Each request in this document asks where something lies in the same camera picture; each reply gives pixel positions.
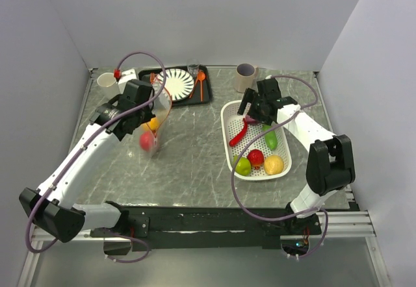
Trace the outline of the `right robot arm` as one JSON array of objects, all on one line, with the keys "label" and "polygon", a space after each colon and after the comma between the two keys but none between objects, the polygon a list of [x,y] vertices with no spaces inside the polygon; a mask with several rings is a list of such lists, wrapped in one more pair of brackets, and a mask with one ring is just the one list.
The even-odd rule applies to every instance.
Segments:
[{"label": "right robot arm", "polygon": [[307,115],[307,105],[282,97],[278,79],[277,75],[271,76],[258,81],[256,90],[246,89],[237,113],[247,113],[272,131],[284,127],[303,145],[308,153],[306,185],[287,205],[286,216],[264,218],[247,208],[243,211],[261,221],[285,221],[290,233],[299,234],[307,227],[307,218],[321,210],[329,197],[355,181],[354,156],[348,136],[322,127]]}]

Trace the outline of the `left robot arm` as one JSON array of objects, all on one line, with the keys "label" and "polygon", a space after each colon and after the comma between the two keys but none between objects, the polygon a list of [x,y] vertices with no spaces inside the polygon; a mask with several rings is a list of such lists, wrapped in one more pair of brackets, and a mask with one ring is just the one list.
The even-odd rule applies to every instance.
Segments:
[{"label": "left robot arm", "polygon": [[114,203],[78,205],[76,200],[95,167],[115,145],[155,117],[154,102],[162,89],[137,79],[122,94],[96,108],[79,142],[37,189],[24,189],[19,201],[29,223],[66,243],[86,229],[106,228],[115,236],[128,231],[128,211]]}]

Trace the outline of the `clear zip top bag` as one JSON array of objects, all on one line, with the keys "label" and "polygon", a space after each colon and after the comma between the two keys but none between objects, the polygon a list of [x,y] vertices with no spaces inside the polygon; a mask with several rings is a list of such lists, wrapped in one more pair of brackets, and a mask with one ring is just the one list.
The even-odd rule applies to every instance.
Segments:
[{"label": "clear zip top bag", "polygon": [[[141,149],[139,145],[141,152],[144,154],[145,157],[151,158],[161,148],[163,138],[164,138],[164,130],[166,127],[166,122],[168,120],[168,116],[170,114],[171,108],[172,108],[172,98],[170,94],[166,91],[166,89],[163,88],[161,94],[154,101],[154,106],[152,110],[152,112],[155,114],[155,117],[158,118],[159,123],[160,123],[160,127],[158,131],[153,133],[153,137],[154,137],[153,150],[150,152],[145,152]],[[138,144],[139,144],[140,135],[143,132],[146,132],[146,131],[143,131],[141,127],[139,128],[139,131],[140,132],[139,132],[139,137],[138,137]]]}]

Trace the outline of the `red apple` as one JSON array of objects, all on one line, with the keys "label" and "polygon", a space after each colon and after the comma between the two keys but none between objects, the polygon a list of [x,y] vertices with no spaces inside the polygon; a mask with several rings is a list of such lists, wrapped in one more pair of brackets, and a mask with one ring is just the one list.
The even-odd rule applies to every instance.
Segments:
[{"label": "red apple", "polygon": [[139,138],[139,145],[145,152],[150,152],[154,147],[154,137],[151,131],[143,132]]}]

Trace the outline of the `orange fruit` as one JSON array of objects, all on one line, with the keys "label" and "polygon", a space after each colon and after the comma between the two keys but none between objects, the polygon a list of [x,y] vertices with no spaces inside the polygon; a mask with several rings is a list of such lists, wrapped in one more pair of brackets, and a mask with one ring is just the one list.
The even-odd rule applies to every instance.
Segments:
[{"label": "orange fruit", "polygon": [[154,117],[154,118],[151,118],[149,122],[141,124],[140,127],[143,131],[151,131],[155,133],[158,131],[160,127],[160,123],[159,123],[158,118]]}]

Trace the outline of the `red strawberry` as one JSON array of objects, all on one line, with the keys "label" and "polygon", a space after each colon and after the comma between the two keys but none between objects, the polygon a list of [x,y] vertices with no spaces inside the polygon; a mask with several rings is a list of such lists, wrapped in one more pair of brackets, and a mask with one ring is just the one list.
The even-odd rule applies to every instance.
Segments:
[{"label": "red strawberry", "polygon": [[259,149],[253,149],[248,153],[247,159],[252,167],[259,169],[264,163],[264,155]]}]

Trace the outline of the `purple onion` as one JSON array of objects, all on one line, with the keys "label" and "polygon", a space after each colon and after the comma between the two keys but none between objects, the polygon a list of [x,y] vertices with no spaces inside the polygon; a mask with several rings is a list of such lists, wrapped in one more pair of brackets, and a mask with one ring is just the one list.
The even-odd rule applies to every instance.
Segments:
[{"label": "purple onion", "polygon": [[244,117],[244,119],[245,119],[245,121],[247,122],[247,124],[248,125],[258,125],[258,124],[260,124],[261,122],[260,121],[257,121],[256,119],[253,119],[251,116],[249,116],[249,115],[246,115],[245,117]]}]

